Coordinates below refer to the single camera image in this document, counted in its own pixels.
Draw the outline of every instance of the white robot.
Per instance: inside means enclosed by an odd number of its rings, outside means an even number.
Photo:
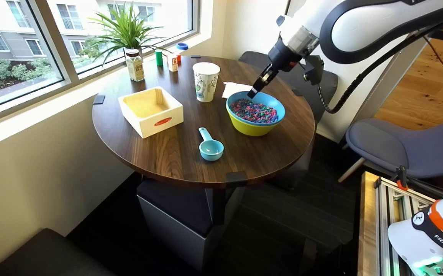
[[[291,70],[296,64],[304,64],[308,81],[319,82],[322,65],[310,55],[317,45],[336,62],[357,62],[408,33],[397,47],[402,49],[443,27],[443,0],[307,0],[293,18],[281,16],[277,22],[281,33],[268,52],[271,62],[255,81],[250,96],[256,96],[279,70]],[[351,91],[353,87],[328,111],[337,111]],[[388,237],[415,276],[443,274],[443,199],[411,220],[391,223]]]

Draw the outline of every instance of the yellow bowl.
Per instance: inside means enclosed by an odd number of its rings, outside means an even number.
[[[230,95],[225,101],[225,110],[230,114],[233,127],[244,134],[264,136],[268,131],[271,131],[277,124],[281,124],[281,121],[285,116],[285,107],[279,99],[276,99],[270,93],[258,91],[256,96],[250,98],[250,99],[255,102],[261,102],[267,107],[276,108],[277,119],[271,121],[271,122],[248,121],[248,119],[245,119],[245,118],[242,118],[233,111],[233,104],[241,98],[248,98],[247,91],[238,91],[238,93]]]

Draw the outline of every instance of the potted plant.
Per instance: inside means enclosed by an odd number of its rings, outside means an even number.
[[[155,38],[150,35],[153,27],[146,24],[146,18],[140,16],[132,4],[117,4],[110,9],[110,16],[98,12],[92,21],[100,24],[104,33],[87,39],[84,53],[104,56],[106,61],[110,53],[123,50],[130,79],[144,79],[143,49]]]

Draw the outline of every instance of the plant pot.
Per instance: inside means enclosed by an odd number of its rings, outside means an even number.
[[[144,79],[143,55],[138,49],[126,49],[126,64],[129,68],[129,76],[133,81]]]

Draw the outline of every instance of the blue scoop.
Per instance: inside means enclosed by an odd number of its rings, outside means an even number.
[[[202,142],[199,144],[201,156],[205,160],[216,160],[222,156],[224,144],[218,139],[213,139],[205,127],[199,127],[202,134]]]

